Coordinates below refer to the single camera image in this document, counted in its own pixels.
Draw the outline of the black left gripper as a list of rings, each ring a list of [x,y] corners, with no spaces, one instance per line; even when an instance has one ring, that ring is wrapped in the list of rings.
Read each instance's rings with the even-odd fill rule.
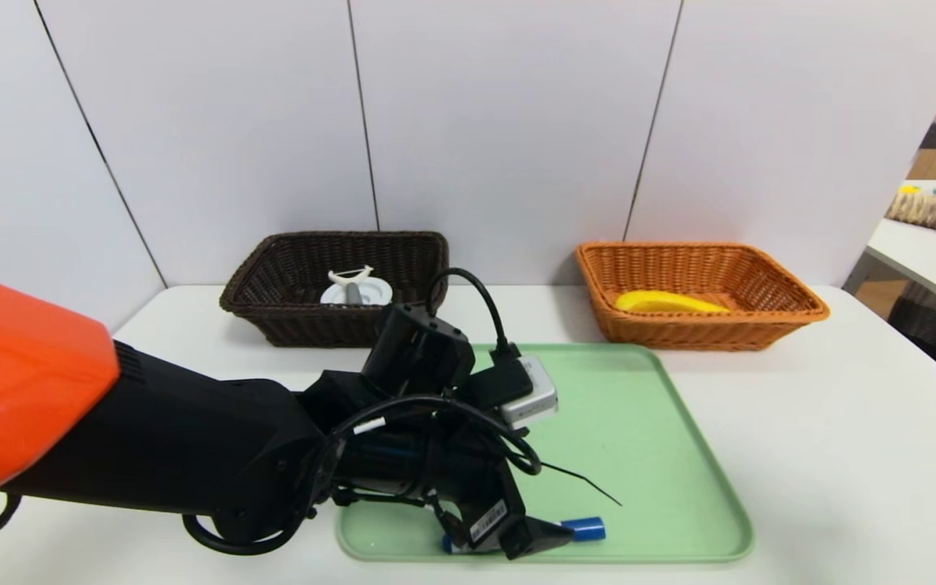
[[[478,458],[440,461],[427,466],[419,487],[457,547],[500,548],[513,561],[575,541],[574,529],[525,516],[508,463]]]

